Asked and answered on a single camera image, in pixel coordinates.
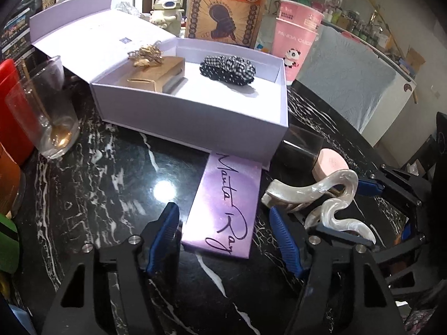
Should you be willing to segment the lavender open gift box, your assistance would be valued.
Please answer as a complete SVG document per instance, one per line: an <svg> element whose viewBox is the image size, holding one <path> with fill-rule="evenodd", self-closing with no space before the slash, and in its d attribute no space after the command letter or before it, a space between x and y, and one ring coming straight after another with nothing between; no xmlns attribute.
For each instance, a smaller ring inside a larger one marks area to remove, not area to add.
<svg viewBox="0 0 447 335"><path fill-rule="evenodd" d="M32 45L88 82L101 118L268 166L289 127L283 62L253 49L181 39L111 0L67 0L30 19ZM208 56L255 66L245 86L200 73Z"/></svg>

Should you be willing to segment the white low cabinet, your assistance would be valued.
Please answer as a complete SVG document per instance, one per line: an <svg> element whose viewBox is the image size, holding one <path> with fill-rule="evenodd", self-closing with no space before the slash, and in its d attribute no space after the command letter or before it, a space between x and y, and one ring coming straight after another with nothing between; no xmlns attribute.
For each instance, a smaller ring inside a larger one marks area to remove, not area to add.
<svg viewBox="0 0 447 335"><path fill-rule="evenodd" d="M342 28L322 22L321 31L334 31L355 47L351 53L360 77L359 132L374 146L384 136L413 95L417 83L384 53Z"/></svg>

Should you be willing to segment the dark smoky square container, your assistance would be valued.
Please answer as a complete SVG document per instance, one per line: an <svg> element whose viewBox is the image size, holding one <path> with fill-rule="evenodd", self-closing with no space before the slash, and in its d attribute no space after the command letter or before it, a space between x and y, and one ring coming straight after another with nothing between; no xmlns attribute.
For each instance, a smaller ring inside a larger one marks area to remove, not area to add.
<svg viewBox="0 0 447 335"><path fill-rule="evenodd" d="M274 155L283 165L302 173L309 173L314 168L324 138L313 131L291 125Z"/></svg>

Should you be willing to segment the cream robot-shaped kettle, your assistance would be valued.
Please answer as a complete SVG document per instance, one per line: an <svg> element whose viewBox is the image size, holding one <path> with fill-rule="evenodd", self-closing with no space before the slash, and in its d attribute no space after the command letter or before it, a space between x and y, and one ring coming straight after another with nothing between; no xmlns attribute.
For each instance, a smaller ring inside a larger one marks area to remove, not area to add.
<svg viewBox="0 0 447 335"><path fill-rule="evenodd" d="M149 22L179 36L183 12L183 0L151 0Z"/></svg>

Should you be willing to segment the purple signed card box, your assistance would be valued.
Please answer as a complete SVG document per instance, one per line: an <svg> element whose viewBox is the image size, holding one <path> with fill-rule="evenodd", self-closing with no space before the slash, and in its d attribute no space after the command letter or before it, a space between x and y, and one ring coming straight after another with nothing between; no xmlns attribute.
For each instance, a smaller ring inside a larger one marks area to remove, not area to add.
<svg viewBox="0 0 447 335"><path fill-rule="evenodd" d="M249 258L262 165L211 153L183 225L182 244L219 256Z"/></svg>

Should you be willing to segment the pink round compact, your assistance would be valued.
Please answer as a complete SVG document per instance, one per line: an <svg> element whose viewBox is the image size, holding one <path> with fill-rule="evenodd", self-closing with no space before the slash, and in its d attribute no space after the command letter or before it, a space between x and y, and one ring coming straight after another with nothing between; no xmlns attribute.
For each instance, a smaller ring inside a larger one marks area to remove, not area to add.
<svg viewBox="0 0 447 335"><path fill-rule="evenodd" d="M322 148L312 169L312 175L316 181L321 181L342 169L349 169L344 158L333 149Z"/></svg>

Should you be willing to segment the clear drinking glass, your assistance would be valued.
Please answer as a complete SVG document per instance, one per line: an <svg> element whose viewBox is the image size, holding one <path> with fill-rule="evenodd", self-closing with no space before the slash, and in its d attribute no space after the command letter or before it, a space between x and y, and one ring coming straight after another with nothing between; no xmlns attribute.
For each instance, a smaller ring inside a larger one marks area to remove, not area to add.
<svg viewBox="0 0 447 335"><path fill-rule="evenodd" d="M29 71L5 97L5 103L44 158L64 156L76 143L80 123L65 92L65 72L59 56Z"/></svg>

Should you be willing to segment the gold rectangular small box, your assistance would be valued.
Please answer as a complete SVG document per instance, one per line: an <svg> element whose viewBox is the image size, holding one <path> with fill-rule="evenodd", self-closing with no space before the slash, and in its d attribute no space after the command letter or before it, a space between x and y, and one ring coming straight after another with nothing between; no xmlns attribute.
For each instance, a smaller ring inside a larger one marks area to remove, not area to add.
<svg viewBox="0 0 447 335"><path fill-rule="evenodd" d="M160 66L133 66L129 73L120 76L116 85L170 94L183 81L184 76L185 59L167 56Z"/></svg>

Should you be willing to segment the black polka-dot scrunchie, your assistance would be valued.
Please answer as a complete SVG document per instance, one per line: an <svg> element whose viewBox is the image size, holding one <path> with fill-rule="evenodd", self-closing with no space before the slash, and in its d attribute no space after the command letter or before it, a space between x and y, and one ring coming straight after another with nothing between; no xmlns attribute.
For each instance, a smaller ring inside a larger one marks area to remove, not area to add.
<svg viewBox="0 0 447 335"><path fill-rule="evenodd" d="M209 63L206 63L205 61L203 61L200 64L199 70L200 70L201 75L208 77L212 80L215 80L215 78L217 76L215 67Z"/></svg>

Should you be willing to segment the brown fried chicken paper bag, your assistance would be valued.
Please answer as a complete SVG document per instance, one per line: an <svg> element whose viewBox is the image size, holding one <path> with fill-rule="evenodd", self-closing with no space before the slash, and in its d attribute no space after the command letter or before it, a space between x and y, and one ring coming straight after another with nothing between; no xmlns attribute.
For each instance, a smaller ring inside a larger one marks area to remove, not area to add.
<svg viewBox="0 0 447 335"><path fill-rule="evenodd" d="M189 0L186 32L188 39L253 48L266 0Z"/></svg>

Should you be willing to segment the gold bear hair claw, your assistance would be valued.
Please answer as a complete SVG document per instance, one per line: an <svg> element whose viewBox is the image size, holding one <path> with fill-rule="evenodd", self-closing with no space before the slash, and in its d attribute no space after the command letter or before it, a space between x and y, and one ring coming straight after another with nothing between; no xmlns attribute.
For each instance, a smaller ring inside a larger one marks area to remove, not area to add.
<svg viewBox="0 0 447 335"><path fill-rule="evenodd" d="M156 67L163 63L162 52L159 49L160 41L152 45L128 52L128 59L133 62L134 67Z"/></svg>

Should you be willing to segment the lower pink panda cup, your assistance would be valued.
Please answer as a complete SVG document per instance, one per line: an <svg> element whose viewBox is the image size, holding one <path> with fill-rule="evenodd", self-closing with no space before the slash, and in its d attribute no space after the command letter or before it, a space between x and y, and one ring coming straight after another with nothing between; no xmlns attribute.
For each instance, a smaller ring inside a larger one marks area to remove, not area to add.
<svg viewBox="0 0 447 335"><path fill-rule="evenodd" d="M271 53L283 60L288 85L298 76L316 37L313 30L276 18Z"/></svg>

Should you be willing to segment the upper pink paper cup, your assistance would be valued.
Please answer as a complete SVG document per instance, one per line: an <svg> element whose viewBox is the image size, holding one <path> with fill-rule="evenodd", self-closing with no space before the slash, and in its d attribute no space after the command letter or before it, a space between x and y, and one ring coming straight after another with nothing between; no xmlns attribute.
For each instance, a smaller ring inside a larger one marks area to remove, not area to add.
<svg viewBox="0 0 447 335"><path fill-rule="evenodd" d="M280 0L278 17L308 30L317 32L324 15L305 4L290 0Z"/></svg>

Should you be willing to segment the black white gingham scrunchie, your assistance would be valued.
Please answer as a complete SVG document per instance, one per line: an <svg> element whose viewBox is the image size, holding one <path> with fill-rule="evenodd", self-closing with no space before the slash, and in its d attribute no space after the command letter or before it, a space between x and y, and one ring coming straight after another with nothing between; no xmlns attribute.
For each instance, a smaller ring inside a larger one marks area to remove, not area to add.
<svg viewBox="0 0 447 335"><path fill-rule="evenodd" d="M217 76L214 81L245 86L255 80L256 68L251 61L245 58L229 55L209 55L203 61L215 67Z"/></svg>

